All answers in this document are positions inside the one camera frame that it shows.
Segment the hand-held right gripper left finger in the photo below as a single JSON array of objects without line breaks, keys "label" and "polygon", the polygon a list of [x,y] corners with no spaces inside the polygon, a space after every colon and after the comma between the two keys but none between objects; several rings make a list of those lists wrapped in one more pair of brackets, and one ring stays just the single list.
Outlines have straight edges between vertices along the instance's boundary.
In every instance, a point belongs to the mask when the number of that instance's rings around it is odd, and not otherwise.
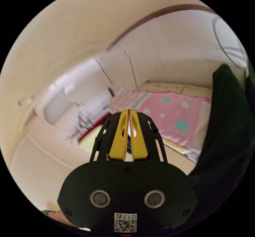
[{"label": "hand-held right gripper left finger", "polygon": [[118,119],[109,157],[111,160],[125,161],[128,142],[129,110],[122,110]]}]

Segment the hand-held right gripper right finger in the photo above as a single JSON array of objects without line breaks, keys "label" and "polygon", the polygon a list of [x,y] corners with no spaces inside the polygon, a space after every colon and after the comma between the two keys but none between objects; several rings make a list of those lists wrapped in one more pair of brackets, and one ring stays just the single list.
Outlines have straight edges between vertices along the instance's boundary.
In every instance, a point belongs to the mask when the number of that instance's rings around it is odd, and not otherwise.
[{"label": "hand-held right gripper right finger", "polygon": [[129,110],[129,119],[132,159],[133,161],[146,160],[148,157],[148,152],[136,110]]}]

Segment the person's right hand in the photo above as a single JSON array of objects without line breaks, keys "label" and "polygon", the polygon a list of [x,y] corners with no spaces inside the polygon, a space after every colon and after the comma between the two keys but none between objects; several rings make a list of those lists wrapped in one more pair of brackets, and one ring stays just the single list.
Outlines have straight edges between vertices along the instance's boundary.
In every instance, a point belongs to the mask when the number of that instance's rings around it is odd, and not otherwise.
[{"label": "person's right hand", "polygon": [[43,214],[45,214],[46,216],[48,216],[49,218],[57,221],[57,222],[60,222],[62,224],[65,224],[67,226],[71,226],[71,227],[74,227],[74,228],[77,228],[77,226],[75,226],[74,224],[70,223],[68,221],[68,219],[65,217],[65,215],[62,213],[61,210],[58,210],[58,211],[51,211],[51,210],[42,210],[41,211]]}]

